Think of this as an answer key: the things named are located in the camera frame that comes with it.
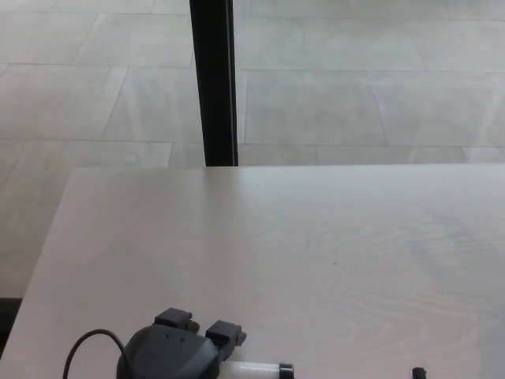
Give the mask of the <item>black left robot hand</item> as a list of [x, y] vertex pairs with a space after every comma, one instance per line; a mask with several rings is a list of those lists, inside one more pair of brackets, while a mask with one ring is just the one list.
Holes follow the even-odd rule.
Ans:
[[204, 335], [190, 312], [169, 308], [135, 332], [120, 357], [117, 378], [217, 378], [220, 364], [247, 334], [240, 325], [218, 320]]

